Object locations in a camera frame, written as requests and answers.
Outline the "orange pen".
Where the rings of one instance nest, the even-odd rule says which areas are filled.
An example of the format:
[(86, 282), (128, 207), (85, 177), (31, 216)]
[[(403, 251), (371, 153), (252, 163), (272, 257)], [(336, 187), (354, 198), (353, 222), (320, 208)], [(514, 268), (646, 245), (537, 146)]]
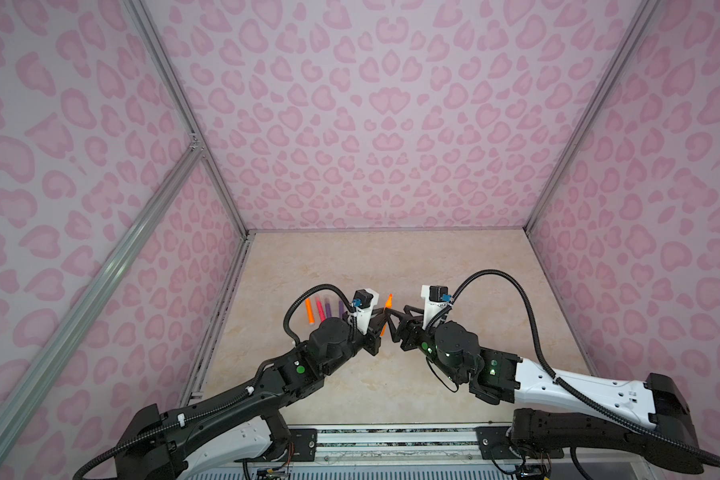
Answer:
[(387, 298), (387, 300), (386, 300), (386, 302), (385, 302), (385, 305), (384, 305), (384, 312), (383, 312), (383, 314), (384, 314), (384, 319), (383, 319), (383, 323), (382, 323), (382, 330), (381, 330), (381, 333), (380, 333), (380, 336), (381, 336), (381, 337), (383, 337), (383, 336), (385, 335), (385, 332), (386, 332), (386, 328), (387, 328), (387, 325), (388, 325), (388, 319), (389, 319), (389, 310), (390, 310), (390, 309), (392, 308), (392, 306), (393, 306), (393, 298), (394, 298), (394, 295), (393, 295), (393, 294), (389, 294), (389, 295), (388, 295), (388, 298)]

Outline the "small pink pen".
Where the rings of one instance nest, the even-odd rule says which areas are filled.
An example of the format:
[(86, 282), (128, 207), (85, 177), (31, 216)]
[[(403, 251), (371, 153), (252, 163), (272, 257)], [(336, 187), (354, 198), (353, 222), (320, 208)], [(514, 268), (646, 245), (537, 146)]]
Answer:
[(321, 321), (321, 322), (324, 322), (324, 321), (326, 320), (326, 313), (325, 313), (325, 310), (324, 310), (323, 303), (322, 303), (322, 301), (321, 301), (319, 298), (317, 298), (317, 299), (315, 300), (315, 302), (316, 302), (317, 311), (318, 311), (318, 315), (319, 315), (320, 321)]

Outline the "orange pen cap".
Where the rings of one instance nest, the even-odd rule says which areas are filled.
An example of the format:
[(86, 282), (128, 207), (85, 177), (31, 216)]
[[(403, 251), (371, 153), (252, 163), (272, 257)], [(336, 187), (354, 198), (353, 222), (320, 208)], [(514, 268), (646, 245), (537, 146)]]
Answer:
[(316, 323), (315, 313), (310, 298), (306, 298), (304, 301), (308, 323), (314, 325)]

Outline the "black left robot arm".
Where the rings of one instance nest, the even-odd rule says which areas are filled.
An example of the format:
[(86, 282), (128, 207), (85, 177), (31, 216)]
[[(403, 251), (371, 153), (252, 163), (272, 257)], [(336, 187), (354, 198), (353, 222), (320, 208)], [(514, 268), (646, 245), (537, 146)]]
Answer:
[(118, 479), (177, 479), (192, 468), (190, 456), (256, 418), (270, 429), (270, 444), (248, 459), (275, 459), (289, 432), (279, 410), (307, 398), (328, 376), (361, 350), (376, 355), (386, 315), (372, 312), (365, 334), (347, 321), (330, 318), (309, 338), (283, 355), (262, 362), (253, 378), (196, 404), (161, 412), (151, 404), (139, 410), (114, 456)]

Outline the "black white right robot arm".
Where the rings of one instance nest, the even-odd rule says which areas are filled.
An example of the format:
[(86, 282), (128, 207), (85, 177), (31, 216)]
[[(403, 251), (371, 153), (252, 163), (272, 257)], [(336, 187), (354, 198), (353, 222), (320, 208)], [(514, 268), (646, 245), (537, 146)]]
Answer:
[(402, 350), (418, 350), (452, 391), (465, 387), (490, 405), (516, 405), (508, 437), (517, 452), (620, 450), (690, 475), (720, 460), (700, 448), (690, 407), (675, 381), (651, 373), (613, 380), (553, 370), (516, 354), (486, 348), (456, 322), (426, 326), (420, 309), (385, 314)]

